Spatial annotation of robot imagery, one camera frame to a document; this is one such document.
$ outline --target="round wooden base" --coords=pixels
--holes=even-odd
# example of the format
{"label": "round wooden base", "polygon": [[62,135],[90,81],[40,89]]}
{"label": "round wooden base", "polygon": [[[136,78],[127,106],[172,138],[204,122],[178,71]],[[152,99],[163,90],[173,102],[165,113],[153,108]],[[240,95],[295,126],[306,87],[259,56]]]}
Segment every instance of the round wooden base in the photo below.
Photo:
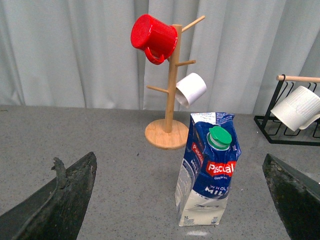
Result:
{"label": "round wooden base", "polygon": [[170,133],[166,133],[164,129],[165,119],[159,119],[151,122],[144,134],[150,144],[160,149],[174,150],[186,145],[189,129],[182,122],[173,120]]}

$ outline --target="wooden pole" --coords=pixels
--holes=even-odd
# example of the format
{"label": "wooden pole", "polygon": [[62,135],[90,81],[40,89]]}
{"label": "wooden pole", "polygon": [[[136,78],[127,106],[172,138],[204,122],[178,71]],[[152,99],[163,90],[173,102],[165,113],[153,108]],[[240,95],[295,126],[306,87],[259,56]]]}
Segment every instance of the wooden pole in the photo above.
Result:
{"label": "wooden pole", "polygon": [[308,77],[308,76],[276,76],[278,81],[293,81],[293,82],[309,82],[309,83],[320,83],[320,77]]}
{"label": "wooden pole", "polygon": [[174,119],[176,84],[177,84],[177,74],[178,74],[177,64],[179,63],[180,43],[181,43],[181,33],[182,33],[182,25],[174,24],[173,26],[177,31],[177,43],[169,61],[169,73],[168,73],[169,93],[167,94],[165,118],[164,118],[165,119],[164,131],[166,133],[171,133],[172,122]]}

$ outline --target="blue carton label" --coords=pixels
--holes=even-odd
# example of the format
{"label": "blue carton label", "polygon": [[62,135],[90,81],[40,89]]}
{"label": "blue carton label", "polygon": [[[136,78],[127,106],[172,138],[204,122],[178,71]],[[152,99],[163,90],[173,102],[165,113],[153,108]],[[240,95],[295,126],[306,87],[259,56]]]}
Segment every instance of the blue carton label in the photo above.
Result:
{"label": "blue carton label", "polygon": [[[231,178],[241,154],[233,124],[234,114],[226,112],[193,113],[182,164],[192,171],[193,190],[208,199],[228,196]],[[226,150],[218,150],[208,142],[209,129],[220,126],[232,137]]]}

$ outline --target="green bottle cap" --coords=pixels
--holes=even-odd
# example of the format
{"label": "green bottle cap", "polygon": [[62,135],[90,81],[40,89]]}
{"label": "green bottle cap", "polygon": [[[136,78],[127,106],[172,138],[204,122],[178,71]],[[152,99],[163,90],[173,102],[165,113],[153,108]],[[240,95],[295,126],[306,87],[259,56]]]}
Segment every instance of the green bottle cap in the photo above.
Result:
{"label": "green bottle cap", "polygon": [[210,145],[218,150],[227,150],[232,141],[231,134],[221,126],[209,128],[207,140]]}

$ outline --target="red mug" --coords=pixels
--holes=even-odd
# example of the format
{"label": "red mug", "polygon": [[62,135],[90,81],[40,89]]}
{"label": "red mug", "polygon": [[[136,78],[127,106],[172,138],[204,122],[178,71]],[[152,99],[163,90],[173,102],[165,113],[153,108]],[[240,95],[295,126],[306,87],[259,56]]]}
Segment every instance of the red mug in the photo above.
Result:
{"label": "red mug", "polygon": [[131,44],[144,51],[148,60],[156,65],[163,63],[174,52],[178,33],[149,14],[140,16],[132,27]]}

